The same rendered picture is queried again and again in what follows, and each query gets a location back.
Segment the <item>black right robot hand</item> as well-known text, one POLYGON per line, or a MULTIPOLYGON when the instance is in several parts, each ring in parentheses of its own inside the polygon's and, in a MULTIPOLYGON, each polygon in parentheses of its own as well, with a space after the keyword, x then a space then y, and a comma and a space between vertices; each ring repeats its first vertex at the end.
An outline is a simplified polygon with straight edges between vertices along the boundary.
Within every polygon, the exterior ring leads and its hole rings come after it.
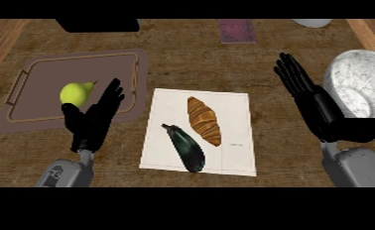
POLYGON ((280 53, 274 66, 305 126, 320 142, 375 140, 375 118, 346 118, 332 96, 317 85, 290 54, 280 53))

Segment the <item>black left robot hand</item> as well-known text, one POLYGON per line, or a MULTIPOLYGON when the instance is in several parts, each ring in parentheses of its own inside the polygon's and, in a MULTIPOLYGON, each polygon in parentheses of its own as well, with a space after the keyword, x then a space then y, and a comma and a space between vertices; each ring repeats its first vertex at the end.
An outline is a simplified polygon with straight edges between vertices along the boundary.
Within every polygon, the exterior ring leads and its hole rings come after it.
POLYGON ((65 126, 73 134, 70 151, 78 153, 82 150, 96 152, 103 144, 110 120, 124 99, 119 80, 115 78, 100 96, 96 104, 87 112, 82 112, 72 103, 62 105, 65 115, 65 126))

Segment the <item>white marble bowl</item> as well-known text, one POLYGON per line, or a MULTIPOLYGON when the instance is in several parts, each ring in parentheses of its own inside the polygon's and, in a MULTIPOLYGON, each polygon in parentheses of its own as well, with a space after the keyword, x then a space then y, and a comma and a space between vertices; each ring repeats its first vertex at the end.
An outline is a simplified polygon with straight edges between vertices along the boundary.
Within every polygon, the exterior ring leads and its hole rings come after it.
POLYGON ((375 51, 349 50, 335 57, 323 88, 346 118, 375 118, 375 51))

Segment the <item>white placemat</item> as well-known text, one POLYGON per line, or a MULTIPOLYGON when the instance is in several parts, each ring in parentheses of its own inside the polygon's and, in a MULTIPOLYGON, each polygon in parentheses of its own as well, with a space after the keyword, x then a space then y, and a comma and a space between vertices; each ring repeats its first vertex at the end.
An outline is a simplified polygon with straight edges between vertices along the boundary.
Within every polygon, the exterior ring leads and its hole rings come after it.
POLYGON ((156 88, 153 90, 138 167, 187 172, 166 130, 175 125, 196 141, 205 155, 202 173, 256 175, 249 95, 156 88), (214 110, 221 145, 211 145, 189 124, 187 98, 193 96, 214 110))

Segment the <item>brown croissant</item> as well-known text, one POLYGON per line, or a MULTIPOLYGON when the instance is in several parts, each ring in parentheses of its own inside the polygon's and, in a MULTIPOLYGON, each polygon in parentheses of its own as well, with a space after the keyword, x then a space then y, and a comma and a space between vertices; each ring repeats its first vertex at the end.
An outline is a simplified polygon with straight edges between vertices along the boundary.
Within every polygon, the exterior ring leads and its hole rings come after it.
POLYGON ((214 110, 190 96, 187 98, 189 124, 200 138, 215 147, 221 145, 221 131, 214 110))

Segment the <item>yellow-green pear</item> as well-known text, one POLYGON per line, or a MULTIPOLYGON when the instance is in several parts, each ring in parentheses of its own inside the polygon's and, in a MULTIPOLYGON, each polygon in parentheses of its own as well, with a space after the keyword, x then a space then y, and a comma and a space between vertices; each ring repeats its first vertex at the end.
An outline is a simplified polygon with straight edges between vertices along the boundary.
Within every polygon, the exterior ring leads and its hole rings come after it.
POLYGON ((76 107, 82 107, 87 103, 94 83, 67 83, 60 91, 60 102, 72 103, 76 107))

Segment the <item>dark purple eggplant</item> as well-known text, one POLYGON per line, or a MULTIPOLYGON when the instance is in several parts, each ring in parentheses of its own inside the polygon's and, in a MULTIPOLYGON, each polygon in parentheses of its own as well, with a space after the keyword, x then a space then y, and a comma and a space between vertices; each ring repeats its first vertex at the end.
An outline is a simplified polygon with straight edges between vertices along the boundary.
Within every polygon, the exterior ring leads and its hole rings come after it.
POLYGON ((175 125, 162 124, 160 127, 166 131, 186 170, 197 173, 205 167, 205 155, 199 144, 175 125))

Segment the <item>pale grey round object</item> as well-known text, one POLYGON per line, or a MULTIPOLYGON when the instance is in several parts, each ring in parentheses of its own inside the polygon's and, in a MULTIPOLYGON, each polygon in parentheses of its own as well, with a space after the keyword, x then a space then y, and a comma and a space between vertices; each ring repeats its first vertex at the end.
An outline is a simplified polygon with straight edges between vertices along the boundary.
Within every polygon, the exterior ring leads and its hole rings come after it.
POLYGON ((330 19, 292 19, 292 21, 308 28, 321 28, 330 23, 330 19))

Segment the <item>black appliance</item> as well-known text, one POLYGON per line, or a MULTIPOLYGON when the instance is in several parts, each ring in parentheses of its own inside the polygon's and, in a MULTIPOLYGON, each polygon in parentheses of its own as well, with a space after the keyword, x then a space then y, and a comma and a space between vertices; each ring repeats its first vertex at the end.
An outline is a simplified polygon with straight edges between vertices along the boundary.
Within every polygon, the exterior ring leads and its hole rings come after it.
POLYGON ((135 19, 124 20, 79 20, 57 19, 57 23, 69 33, 121 33, 137 32, 140 29, 135 19))

